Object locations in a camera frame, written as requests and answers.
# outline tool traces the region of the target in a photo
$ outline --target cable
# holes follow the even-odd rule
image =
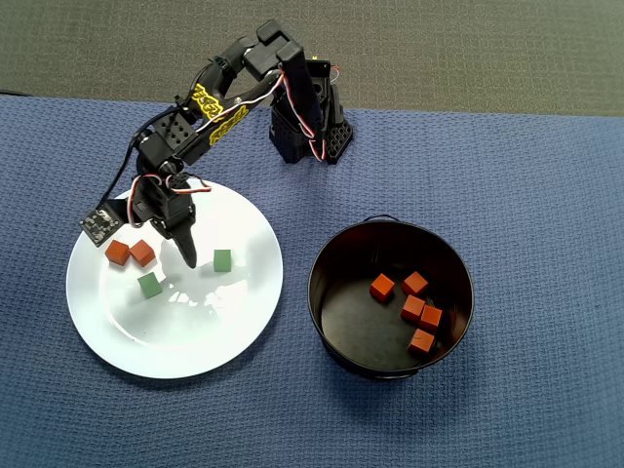
[[[135,198],[135,192],[137,191],[138,181],[141,180],[143,177],[156,178],[159,185],[163,184],[163,180],[156,174],[144,174],[135,177],[135,179],[133,180],[133,184],[130,187],[130,196],[128,197],[128,205],[126,207],[126,213],[128,214],[128,223],[132,227],[141,227],[141,224],[135,224],[135,217],[133,215],[133,199]]]
[[[312,153],[314,154],[314,157],[317,159],[317,161],[325,161],[325,139],[323,139],[323,154],[321,156],[319,156],[319,153],[316,152],[316,148],[314,147],[316,139],[309,139],[308,142],[310,143],[310,149],[312,150]]]
[[[331,69],[336,72],[336,75],[330,80],[330,83],[333,84],[338,80],[338,76],[340,76],[340,67],[338,65],[332,65]]]
[[[177,112],[177,111],[179,111],[179,107],[177,107],[177,106],[176,107],[170,107],[169,109],[167,109],[167,110],[161,112],[160,114],[152,117],[147,122],[145,122],[143,125],[141,125],[139,127],[139,129],[135,132],[133,137],[130,138],[130,143],[128,143],[128,149],[126,150],[126,156],[124,157],[124,162],[122,163],[121,168],[119,168],[119,171],[117,172],[117,175],[115,176],[115,178],[110,183],[110,185],[108,186],[108,188],[106,189],[106,191],[102,195],[101,199],[99,200],[99,204],[98,204],[99,207],[101,205],[103,205],[104,202],[106,201],[106,199],[110,196],[110,192],[113,191],[113,189],[115,188],[115,185],[117,185],[117,182],[119,181],[119,178],[121,177],[121,175],[126,170],[126,167],[128,166],[128,163],[130,162],[130,157],[131,157],[131,155],[133,153],[133,149],[135,148],[135,144],[137,142],[137,137],[142,132],[144,132],[145,129],[147,129],[147,127],[152,125],[157,120],[162,119],[163,117],[166,117],[169,114],[173,114],[174,112]]]
[[[319,162],[325,161],[325,157],[326,157],[325,139],[323,138],[323,153],[321,154],[321,156],[319,156],[319,153],[316,151],[316,148],[314,147],[314,143],[316,142],[316,139],[314,139],[315,137],[314,131],[305,123],[305,121],[303,120],[303,117],[301,117],[297,113],[297,111],[294,109],[294,101],[293,101],[293,97],[291,96],[291,86],[289,84],[289,80],[286,77],[286,75],[284,75],[284,83],[286,86],[286,97],[288,98],[289,103],[291,104],[291,109],[292,109],[292,112],[294,113],[294,116],[299,121],[299,127],[301,128],[301,132],[304,135],[306,135],[309,139],[308,143],[310,145],[310,149],[312,150],[312,154],[314,154],[314,157],[317,159],[317,161]]]
[[[32,98],[32,95],[29,95],[28,93],[22,93],[21,91],[13,91],[13,90],[0,90],[0,95],[22,96],[25,98]]]
[[[165,179],[165,186],[167,188],[169,188],[171,191],[175,192],[175,193],[179,193],[179,194],[190,194],[190,193],[201,193],[201,192],[210,192],[213,190],[212,187],[210,187],[207,183],[204,182],[204,180],[194,174],[189,174],[191,177],[195,177],[197,179],[199,179],[199,181],[202,183],[203,187],[202,188],[171,188],[170,187],[170,180],[172,179],[172,175],[168,175],[167,178]]]
[[[277,90],[280,85],[282,84],[282,81],[285,79],[286,75],[284,74],[284,71],[282,71],[282,74],[280,75],[280,79],[277,80],[277,82],[275,83],[275,85],[273,85],[273,87],[269,90],[268,93],[257,97],[254,100],[244,100],[243,102],[239,102],[238,104],[234,104],[232,107],[230,107],[229,109],[224,110],[223,112],[220,112],[218,114],[216,114],[215,117],[213,117],[212,119],[210,119],[208,122],[206,122],[204,125],[202,125],[199,129],[197,129],[195,132],[197,132],[198,134],[206,129],[212,122],[214,122],[216,119],[230,113],[232,110],[236,109],[237,107],[240,107],[241,105],[246,105],[246,104],[256,104],[257,102],[260,102],[262,100],[265,100],[266,98],[268,98],[269,96],[271,96],[275,90]]]
[[[297,111],[294,110],[293,97],[291,96],[291,85],[289,83],[289,79],[286,77],[286,74],[284,75],[284,84],[286,86],[286,97],[288,98],[289,103],[291,104],[291,108],[292,108],[292,112],[294,113],[294,116],[299,121],[299,127],[301,128],[301,131],[308,138],[314,138],[314,131],[303,121],[303,118],[297,113]]]

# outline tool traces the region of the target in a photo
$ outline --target orange cube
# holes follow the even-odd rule
[[[108,249],[106,249],[104,254],[109,261],[124,266],[130,256],[130,248],[126,244],[113,241],[110,243],[110,246],[108,246]]]
[[[426,286],[427,281],[417,271],[414,271],[403,282],[403,292],[405,294],[419,295]]]
[[[145,241],[138,241],[130,247],[130,255],[133,256],[140,266],[145,266],[147,263],[156,258],[156,254]]]
[[[440,319],[442,319],[442,310],[436,309],[430,305],[425,305],[418,326],[431,333],[435,333],[440,324]]]
[[[382,274],[377,276],[377,279],[374,280],[370,285],[370,293],[376,299],[380,300],[381,302],[385,302],[392,293],[393,288],[394,282],[386,275]]]
[[[414,297],[413,295],[408,295],[408,300],[406,300],[403,310],[401,311],[401,317],[411,322],[418,322],[424,305],[424,300]]]
[[[426,354],[431,351],[434,339],[435,337],[433,334],[418,329],[416,333],[413,334],[408,350],[415,353]]]

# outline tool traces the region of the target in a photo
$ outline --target yellow label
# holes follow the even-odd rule
[[[232,130],[232,127],[243,120],[243,118],[249,113],[249,109],[244,105],[236,111],[234,117],[223,122],[218,129],[211,133],[211,146],[225,137],[225,134]]]
[[[195,85],[195,91],[191,97],[202,109],[209,119],[223,112],[223,106],[218,103],[216,98],[212,97],[199,83]]]

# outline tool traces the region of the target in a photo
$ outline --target robotic arm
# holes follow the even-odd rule
[[[238,73],[246,68],[257,85],[226,97]],[[214,146],[265,98],[273,95],[269,137],[287,163],[313,155],[336,164],[353,137],[344,119],[331,64],[306,60],[303,49],[271,20],[257,39],[241,38],[197,75],[187,97],[147,121],[135,133],[117,176],[99,205],[80,225],[99,247],[121,226],[150,221],[165,238],[174,239],[186,264],[194,268],[197,253],[191,236],[195,205],[184,171]],[[109,199],[136,149],[137,176],[128,199]]]

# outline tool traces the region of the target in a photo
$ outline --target bowl handle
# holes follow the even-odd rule
[[[390,219],[394,219],[395,221],[399,221],[401,222],[399,219],[391,216],[390,214],[374,214],[372,216],[367,217],[364,221],[362,222],[367,222],[370,221],[371,219],[375,219],[376,217],[389,217]]]

